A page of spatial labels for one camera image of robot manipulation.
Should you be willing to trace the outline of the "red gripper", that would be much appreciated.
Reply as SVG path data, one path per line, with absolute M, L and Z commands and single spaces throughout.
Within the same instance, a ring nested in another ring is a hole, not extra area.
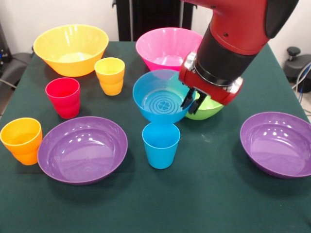
M 238 77 L 228 86 L 219 86 L 205 80 L 195 67 L 196 52 L 190 52 L 183 61 L 179 71 L 179 81 L 189 88 L 181 107 L 189 109 L 189 114 L 196 114 L 207 95 L 214 101 L 227 105 L 240 92 L 243 78 Z

